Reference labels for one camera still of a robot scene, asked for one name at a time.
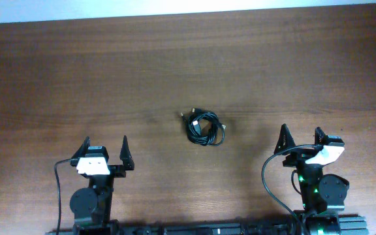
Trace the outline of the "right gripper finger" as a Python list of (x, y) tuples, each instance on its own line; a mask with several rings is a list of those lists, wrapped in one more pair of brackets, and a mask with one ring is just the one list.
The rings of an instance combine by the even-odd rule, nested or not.
[(274, 154), (280, 153), (286, 149), (295, 147), (295, 141), (289, 131), (289, 128), (287, 127), (287, 124), (284, 123), (281, 126), (279, 138), (277, 141), (277, 144), (274, 149)]
[(315, 137), (315, 145), (324, 145), (325, 144), (326, 134), (320, 127), (317, 127), (315, 129), (314, 137)]

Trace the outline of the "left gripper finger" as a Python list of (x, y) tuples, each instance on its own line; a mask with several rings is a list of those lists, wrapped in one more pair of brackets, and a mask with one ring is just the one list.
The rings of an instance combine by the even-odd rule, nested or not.
[(78, 158), (84, 157), (88, 150), (88, 147), (90, 147), (90, 138), (87, 136), (84, 139), (83, 144), (78, 148), (78, 150), (72, 156), (72, 159), (78, 159)]
[(126, 135), (123, 137), (119, 158), (122, 161), (125, 170), (134, 170), (134, 161), (129, 149), (128, 139)]

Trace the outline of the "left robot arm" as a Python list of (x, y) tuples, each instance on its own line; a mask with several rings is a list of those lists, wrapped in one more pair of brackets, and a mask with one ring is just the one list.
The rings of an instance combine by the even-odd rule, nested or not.
[(74, 234), (119, 234), (119, 222), (111, 220), (114, 180), (124, 178), (134, 170), (134, 161), (127, 137), (123, 137), (119, 154), (121, 164), (109, 165), (109, 154), (104, 146), (91, 146), (89, 137), (72, 156), (71, 166), (89, 180), (87, 187), (77, 190), (70, 198), (74, 214)]

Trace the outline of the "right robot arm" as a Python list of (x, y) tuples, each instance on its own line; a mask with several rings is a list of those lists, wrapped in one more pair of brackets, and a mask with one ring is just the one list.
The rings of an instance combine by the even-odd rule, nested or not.
[(323, 168), (336, 161), (344, 152), (345, 143), (340, 136), (327, 135), (317, 127), (315, 143), (297, 145), (284, 123), (274, 149), (274, 156), (284, 155), (284, 167), (292, 167), (291, 176), (298, 177), (293, 188), (302, 198), (303, 209), (282, 207), (294, 221), (291, 234), (341, 234), (338, 213), (345, 208), (344, 200), (349, 181), (335, 174), (324, 174)]

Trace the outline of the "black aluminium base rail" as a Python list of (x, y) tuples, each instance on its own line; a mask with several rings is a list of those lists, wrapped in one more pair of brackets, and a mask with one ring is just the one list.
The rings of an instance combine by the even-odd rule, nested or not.
[[(308, 233), (314, 235), (366, 235), (366, 219), (362, 216), (312, 217), (305, 220)], [(303, 234), (301, 226), (291, 217), (235, 221), (230, 223), (193, 223), (185, 225), (123, 225), (114, 222), (106, 228), (72, 228), (60, 234), (117, 234), (117, 235), (248, 235)]]

